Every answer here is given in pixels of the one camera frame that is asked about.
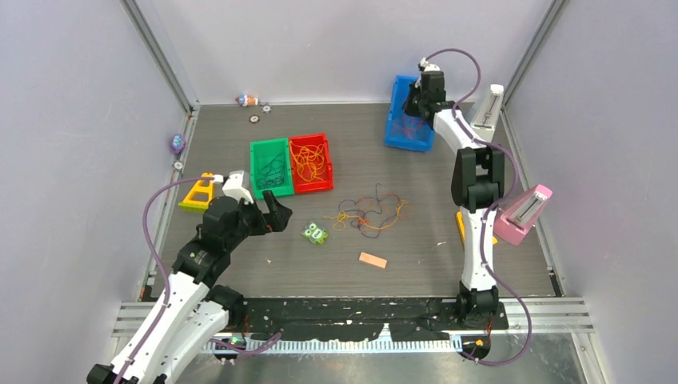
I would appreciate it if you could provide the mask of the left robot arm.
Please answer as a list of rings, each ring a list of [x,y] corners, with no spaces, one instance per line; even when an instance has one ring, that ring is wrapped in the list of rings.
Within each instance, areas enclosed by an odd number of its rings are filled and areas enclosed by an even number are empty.
[[[88,383],[174,383],[216,333],[244,324],[243,295],[217,280],[247,238],[286,229],[293,211],[270,190],[264,199],[267,212],[241,193],[209,202],[152,310],[111,363],[93,366]]]

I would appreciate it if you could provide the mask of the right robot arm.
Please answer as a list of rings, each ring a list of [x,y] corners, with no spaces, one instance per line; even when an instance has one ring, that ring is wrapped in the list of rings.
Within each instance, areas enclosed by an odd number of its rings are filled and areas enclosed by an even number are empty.
[[[453,313],[461,325],[477,328],[499,307],[493,220],[505,192],[505,155],[474,132],[461,109],[447,100],[445,76],[437,66],[423,69],[410,84],[403,111],[424,120],[455,154],[450,190],[464,226],[465,263]]]

